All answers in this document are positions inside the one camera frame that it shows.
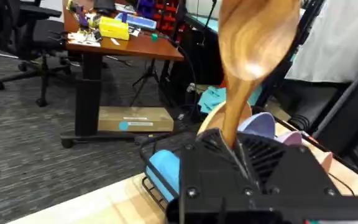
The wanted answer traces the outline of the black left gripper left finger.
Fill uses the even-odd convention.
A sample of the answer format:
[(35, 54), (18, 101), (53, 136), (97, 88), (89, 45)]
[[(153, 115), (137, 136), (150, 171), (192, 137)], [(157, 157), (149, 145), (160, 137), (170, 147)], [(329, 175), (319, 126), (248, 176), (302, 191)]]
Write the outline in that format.
[(218, 128), (197, 135), (180, 156), (181, 194), (191, 199), (253, 195), (251, 173), (237, 148), (238, 143), (227, 146)]

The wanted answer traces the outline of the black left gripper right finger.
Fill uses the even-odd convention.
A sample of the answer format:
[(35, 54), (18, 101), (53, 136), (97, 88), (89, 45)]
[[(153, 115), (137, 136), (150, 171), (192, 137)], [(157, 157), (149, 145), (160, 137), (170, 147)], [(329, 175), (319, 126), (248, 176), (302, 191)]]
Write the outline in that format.
[(265, 194), (337, 196), (341, 193), (313, 153), (254, 134), (238, 133), (239, 151)]

